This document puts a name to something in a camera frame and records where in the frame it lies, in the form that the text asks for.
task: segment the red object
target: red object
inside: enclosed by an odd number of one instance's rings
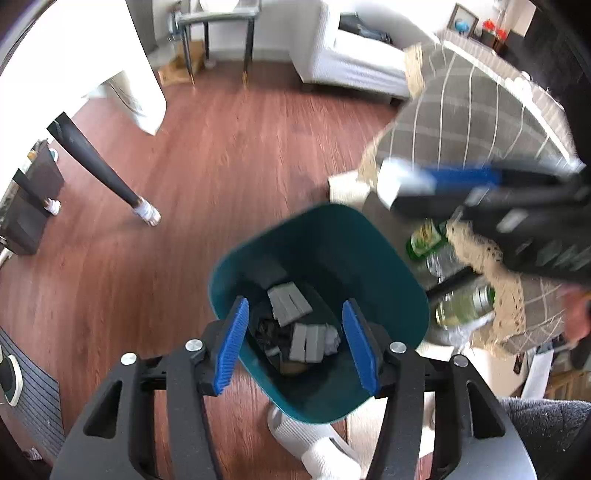
[[[484,28],[485,30],[489,30],[489,31],[495,31],[495,24],[493,23],[493,21],[489,18],[488,20],[485,20],[482,23],[482,28]]]

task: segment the metal side table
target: metal side table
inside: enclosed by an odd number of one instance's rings
[[[205,60],[209,61],[209,22],[224,22],[235,20],[247,20],[246,47],[244,51],[244,68],[242,81],[248,81],[248,65],[252,60],[252,48],[255,36],[255,20],[261,13],[261,0],[240,0],[236,7],[229,12],[205,11],[200,2],[181,2],[180,11],[171,13],[173,28],[181,32],[183,38],[183,50],[185,64],[193,84],[193,69],[191,68],[191,52],[189,52],[189,41],[191,37],[191,25],[202,23],[205,40]]]

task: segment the teal trash bin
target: teal trash bin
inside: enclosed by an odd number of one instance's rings
[[[313,309],[305,322],[331,323],[342,338],[337,354],[295,377],[281,375],[252,335],[260,318],[272,318],[267,290],[290,281]],[[392,246],[361,213],[337,204],[312,208],[228,253],[209,283],[218,319],[238,295],[251,308],[242,364],[283,412],[306,423],[341,419],[369,398],[342,330],[345,300],[355,298],[367,321],[412,348],[429,320],[425,292]]]

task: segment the black bag on sofa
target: black bag on sofa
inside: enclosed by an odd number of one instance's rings
[[[339,30],[345,30],[361,37],[378,40],[388,45],[393,45],[392,38],[386,32],[369,28],[365,25],[357,14],[346,14],[340,16]]]

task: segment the picture frame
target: picture frame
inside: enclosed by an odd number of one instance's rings
[[[462,33],[456,29],[455,25],[456,21],[458,20],[463,20],[469,25],[469,29],[466,32]],[[452,16],[449,18],[449,22],[447,23],[448,29],[467,37],[471,37],[474,34],[474,29],[477,25],[478,17],[461,4],[456,4],[456,6],[453,8]]]

